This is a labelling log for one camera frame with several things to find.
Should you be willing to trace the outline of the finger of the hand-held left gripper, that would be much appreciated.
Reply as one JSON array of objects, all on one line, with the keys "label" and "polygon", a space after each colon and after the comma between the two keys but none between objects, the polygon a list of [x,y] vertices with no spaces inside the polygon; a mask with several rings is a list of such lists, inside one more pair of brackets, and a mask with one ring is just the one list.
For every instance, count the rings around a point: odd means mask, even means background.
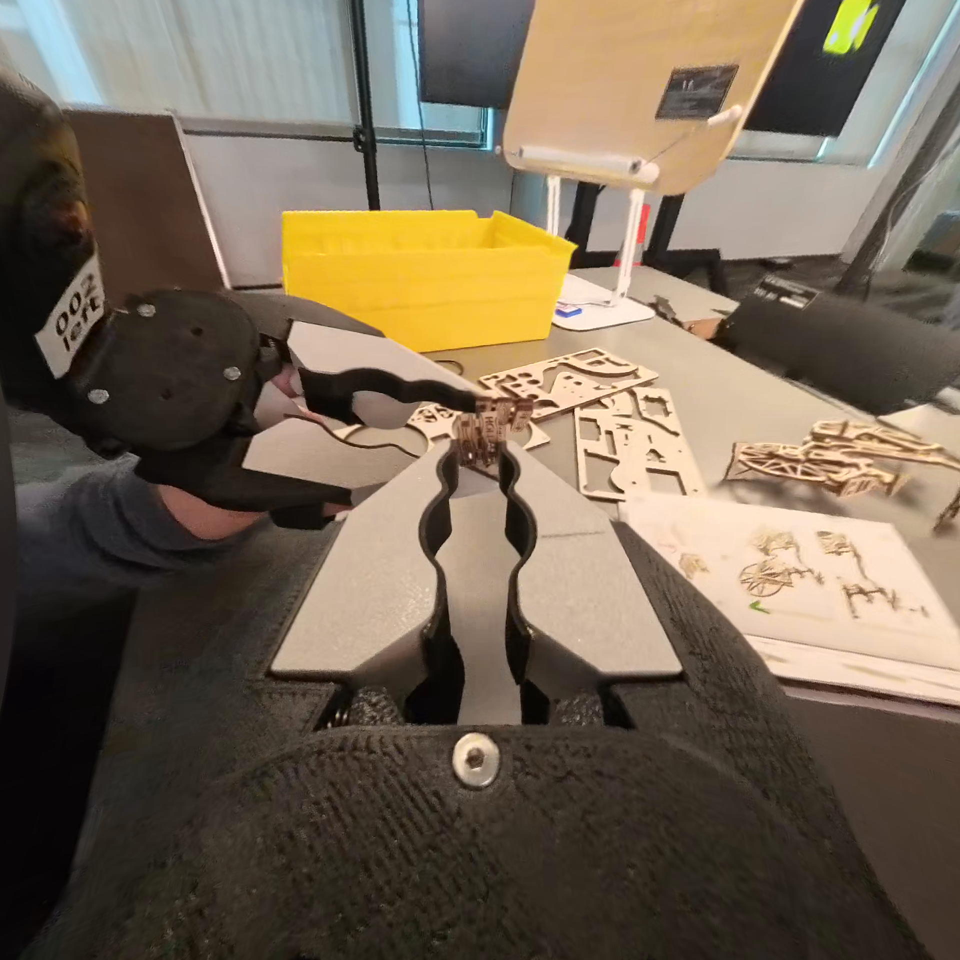
[{"label": "finger of the hand-held left gripper", "polygon": [[316,419],[289,416],[248,437],[141,454],[138,475],[213,507],[265,513],[276,526],[321,530],[326,507],[358,506],[418,458],[391,443],[355,445]]},{"label": "finger of the hand-held left gripper", "polygon": [[342,423],[406,423],[425,403],[474,414],[477,388],[400,343],[296,321],[287,348],[306,407]]}]

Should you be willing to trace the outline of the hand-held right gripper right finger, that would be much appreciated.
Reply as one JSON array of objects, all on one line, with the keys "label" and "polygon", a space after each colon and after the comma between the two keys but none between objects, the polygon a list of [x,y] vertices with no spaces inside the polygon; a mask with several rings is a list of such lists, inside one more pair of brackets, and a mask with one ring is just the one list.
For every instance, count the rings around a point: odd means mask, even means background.
[{"label": "hand-held right gripper right finger", "polygon": [[523,710],[619,683],[674,680],[683,667],[604,510],[519,446],[499,487],[517,555],[505,647]]}]

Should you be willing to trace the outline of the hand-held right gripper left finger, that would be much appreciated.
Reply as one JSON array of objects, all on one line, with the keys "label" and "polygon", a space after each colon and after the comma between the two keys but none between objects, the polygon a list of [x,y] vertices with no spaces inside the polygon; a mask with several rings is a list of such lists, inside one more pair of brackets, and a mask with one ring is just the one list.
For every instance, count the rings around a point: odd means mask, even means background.
[{"label": "hand-held right gripper left finger", "polygon": [[438,553],[459,481],[437,444],[354,509],[306,589],[270,664],[286,680],[386,689],[402,706],[458,706],[462,654]]}]

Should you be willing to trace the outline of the small wooden model assembly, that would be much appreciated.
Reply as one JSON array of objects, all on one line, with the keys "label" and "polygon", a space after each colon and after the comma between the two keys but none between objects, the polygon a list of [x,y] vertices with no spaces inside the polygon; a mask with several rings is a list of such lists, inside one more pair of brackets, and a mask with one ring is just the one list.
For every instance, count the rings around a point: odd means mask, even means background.
[{"label": "small wooden model assembly", "polygon": [[448,460],[461,469],[498,479],[508,442],[530,425],[533,412],[530,398],[478,398],[472,412],[459,412],[454,419]]}]

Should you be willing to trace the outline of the person's left forearm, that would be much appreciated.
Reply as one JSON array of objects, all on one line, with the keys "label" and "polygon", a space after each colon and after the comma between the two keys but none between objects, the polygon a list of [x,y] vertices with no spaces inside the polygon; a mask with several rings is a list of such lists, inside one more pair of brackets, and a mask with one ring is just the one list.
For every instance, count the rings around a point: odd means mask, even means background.
[{"label": "person's left forearm", "polygon": [[19,609],[86,607],[199,570],[242,544],[255,526],[219,541],[189,534],[132,458],[18,485]]}]

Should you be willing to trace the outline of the assembled wooden carriage model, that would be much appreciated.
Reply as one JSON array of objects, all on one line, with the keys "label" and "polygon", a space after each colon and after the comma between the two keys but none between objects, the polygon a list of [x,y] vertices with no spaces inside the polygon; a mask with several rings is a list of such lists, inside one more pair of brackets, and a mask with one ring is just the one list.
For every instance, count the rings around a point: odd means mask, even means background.
[{"label": "assembled wooden carriage model", "polygon": [[909,480],[902,468],[921,465],[958,473],[958,457],[941,444],[884,425],[851,420],[814,423],[797,444],[738,442],[724,479],[771,479],[815,486],[837,498],[867,494],[897,495]]}]

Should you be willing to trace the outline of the person's left hand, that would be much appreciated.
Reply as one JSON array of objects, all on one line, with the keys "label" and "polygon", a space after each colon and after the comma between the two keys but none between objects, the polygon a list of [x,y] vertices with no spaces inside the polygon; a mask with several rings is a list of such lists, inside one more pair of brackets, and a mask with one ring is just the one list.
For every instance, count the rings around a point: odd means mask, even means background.
[{"label": "person's left hand", "polygon": [[213,506],[175,486],[155,485],[154,490],[171,517],[191,536],[205,542],[237,536],[268,518],[263,511]]}]

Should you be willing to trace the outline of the yellow plastic bin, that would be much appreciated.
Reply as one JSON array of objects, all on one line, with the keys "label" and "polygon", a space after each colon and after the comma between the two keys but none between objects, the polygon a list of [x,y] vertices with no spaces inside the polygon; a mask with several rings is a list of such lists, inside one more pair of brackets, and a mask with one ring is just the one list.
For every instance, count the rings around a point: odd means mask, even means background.
[{"label": "yellow plastic bin", "polygon": [[286,211],[283,286],[428,354],[546,339],[577,247],[495,211]]}]

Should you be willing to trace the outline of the wooden part sheet round cutouts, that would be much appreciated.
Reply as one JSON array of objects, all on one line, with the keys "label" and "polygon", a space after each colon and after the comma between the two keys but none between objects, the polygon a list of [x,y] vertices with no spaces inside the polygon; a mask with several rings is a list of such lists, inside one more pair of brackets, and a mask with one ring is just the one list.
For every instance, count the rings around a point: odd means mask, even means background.
[{"label": "wooden part sheet round cutouts", "polygon": [[334,427],[333,433],[338,438],[358,446],[394,445],[419,457],[439,441],[455,437],[459,416],[460,414],[447,408],[428,403],[421,405],[406,423],[397,429],[378,430],[360,424]]}]

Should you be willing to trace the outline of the wooden part sheet square cutouts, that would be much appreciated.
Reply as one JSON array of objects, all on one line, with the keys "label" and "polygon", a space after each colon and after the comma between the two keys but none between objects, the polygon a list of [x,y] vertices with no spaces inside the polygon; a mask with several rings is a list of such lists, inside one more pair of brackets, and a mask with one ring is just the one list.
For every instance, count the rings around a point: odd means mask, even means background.
[{"label": "wooden part sheet square cutouts", "polygon": [[686,497],[707,485],[669,390],[629,387],[573,409],[577,487],[585,497],[623,502],[664,478]]}]

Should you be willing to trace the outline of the brown board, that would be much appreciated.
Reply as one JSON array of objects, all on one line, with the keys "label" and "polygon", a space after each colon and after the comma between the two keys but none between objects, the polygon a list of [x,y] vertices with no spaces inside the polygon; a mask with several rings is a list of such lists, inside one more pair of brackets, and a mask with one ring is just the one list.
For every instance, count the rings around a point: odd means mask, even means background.
[{"label": "brown board", "polygon": [[179,120],[171,113],[67,107],[108,299],[231,283]]}]

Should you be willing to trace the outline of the wooden part sheet arched cutout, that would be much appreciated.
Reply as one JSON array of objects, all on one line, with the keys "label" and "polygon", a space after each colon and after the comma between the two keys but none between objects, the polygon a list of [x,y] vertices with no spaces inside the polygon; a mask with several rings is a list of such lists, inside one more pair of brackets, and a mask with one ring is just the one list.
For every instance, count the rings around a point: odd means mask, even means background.
[{"label": "wooden part sheet arched cutout", "polygon": [[532,421],[540,422],[658,378],[648,366],[591,347],[482,375],[478,384],[499,397],[532,402]]}]

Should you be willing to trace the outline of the white instruction booklet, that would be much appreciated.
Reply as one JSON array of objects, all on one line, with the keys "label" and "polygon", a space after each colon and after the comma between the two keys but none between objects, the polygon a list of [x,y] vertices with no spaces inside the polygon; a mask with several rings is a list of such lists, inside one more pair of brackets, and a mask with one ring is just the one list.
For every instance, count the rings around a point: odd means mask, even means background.
[{"label": "white instruction booklet", "polygon": [[890,524],[657,492],[618,514],[777,678],[958,708],[958,621]]}]

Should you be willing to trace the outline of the black stand pole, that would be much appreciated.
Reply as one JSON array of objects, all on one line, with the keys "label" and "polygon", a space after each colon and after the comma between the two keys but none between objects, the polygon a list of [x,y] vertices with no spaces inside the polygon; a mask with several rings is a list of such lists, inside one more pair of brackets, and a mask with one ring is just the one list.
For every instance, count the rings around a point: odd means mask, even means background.
[{"label": "black stand pole", "polygon": [[381,210],[378,177],[378,140],[364,1],[346,2],[353,54],[358,121],[353,128],[354,150],[362,157],[366,202],[370,211]]}]

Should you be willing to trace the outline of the black monitor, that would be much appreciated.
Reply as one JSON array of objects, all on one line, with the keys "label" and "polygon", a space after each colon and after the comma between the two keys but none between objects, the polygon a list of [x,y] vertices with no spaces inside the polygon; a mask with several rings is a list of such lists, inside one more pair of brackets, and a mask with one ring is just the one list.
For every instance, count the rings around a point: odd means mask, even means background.
[{"label": "black monitor", "polygon": [[533,1],[418,1],[418,92],[428,104],[505,112]]}]

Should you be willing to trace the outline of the black labelled box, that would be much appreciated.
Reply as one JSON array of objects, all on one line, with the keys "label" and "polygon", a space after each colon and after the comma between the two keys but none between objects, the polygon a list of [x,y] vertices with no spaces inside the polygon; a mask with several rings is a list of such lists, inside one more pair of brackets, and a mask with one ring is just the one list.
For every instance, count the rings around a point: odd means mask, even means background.
[{"label": "black labelled box", "polygon": [[808,308],[819,294],[820,291],[815,288],[774,272],[763,275],[751,291],[751,295],[757,299],[797,310]]}]

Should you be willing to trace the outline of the wooden reading stand white base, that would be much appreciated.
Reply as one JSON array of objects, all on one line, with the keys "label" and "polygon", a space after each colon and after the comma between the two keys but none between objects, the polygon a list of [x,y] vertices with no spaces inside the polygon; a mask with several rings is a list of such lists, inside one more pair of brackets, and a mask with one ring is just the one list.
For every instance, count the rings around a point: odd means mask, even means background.
[{"label": "wooden reading stand white base", "polygon": [[800,1],[538,1],[503,131],[517,171],[546,177],[558,234],[563,181],[624,191],[616,285],[561,292],[595,328],[654,316],[630,306],[642,208],[711,177],[736,143],[802,7]]}]

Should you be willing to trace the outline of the black screen with green logo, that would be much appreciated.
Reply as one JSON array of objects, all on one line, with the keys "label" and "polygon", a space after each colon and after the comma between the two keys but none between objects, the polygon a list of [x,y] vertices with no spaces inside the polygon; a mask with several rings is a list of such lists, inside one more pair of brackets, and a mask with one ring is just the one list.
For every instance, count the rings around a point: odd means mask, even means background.
[{"label": "black screen with green logo", "polygon": [[745,130],[837,138],[905,1],[805,1]]}]

